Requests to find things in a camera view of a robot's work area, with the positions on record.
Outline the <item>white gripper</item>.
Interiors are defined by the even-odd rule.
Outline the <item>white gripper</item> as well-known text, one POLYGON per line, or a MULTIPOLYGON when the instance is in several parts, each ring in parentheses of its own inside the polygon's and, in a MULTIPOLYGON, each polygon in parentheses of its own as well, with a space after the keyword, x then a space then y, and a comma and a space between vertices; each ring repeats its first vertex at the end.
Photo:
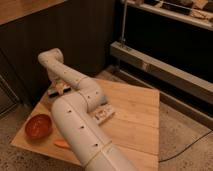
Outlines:
POLYGON ((52 71, 48 70, 47 74, 48 74, 49 80, 52 83, 57 83, 55 85, 55 88, 56 88, 57 92, 60 95, 63 95, 64 94, 64 90, 67 88, 67 84, 66 83, 62 83, 63 80, 59 76, 57 76, 55 73, 53 73, 52 71))

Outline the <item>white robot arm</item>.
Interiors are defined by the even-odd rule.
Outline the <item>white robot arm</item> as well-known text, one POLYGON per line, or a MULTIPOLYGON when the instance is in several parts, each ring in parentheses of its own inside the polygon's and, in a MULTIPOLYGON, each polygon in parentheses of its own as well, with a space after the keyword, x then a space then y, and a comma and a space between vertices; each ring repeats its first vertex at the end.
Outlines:
POLYGON ((91 77, 66 66, 58 48, 40 53, 38 61, 53 79, 62 79, 75 89, 53 102, 51 114, 85 171, 137 171, 89 116, 90 112, 107 102, 100 85, 91 77))

